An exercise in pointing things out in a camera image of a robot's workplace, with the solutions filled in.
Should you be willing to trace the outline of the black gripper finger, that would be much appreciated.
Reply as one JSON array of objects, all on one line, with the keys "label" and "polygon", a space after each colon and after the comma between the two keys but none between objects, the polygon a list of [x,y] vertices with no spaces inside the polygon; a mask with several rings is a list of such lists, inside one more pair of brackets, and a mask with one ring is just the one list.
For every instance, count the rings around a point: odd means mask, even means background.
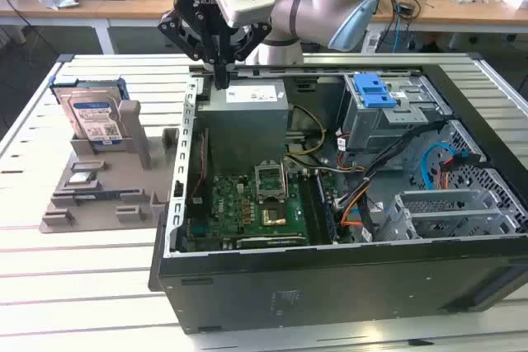
[{"label": "black gripper finger", "polygon": [[236,61],[245,60],[248,55],[271,33],[269,22],[251,24],[243,28],[221,29],[221,87],[229,86],[230,72]]},{"label": "black gripper finger", "polygon": [[158,23],[158,29],[191,60],[201,60],[212,68],[215,86],[222,87],[219,47],[202,12],[194,15],[191,24],[188,24],[178,12],[169,12]]}]

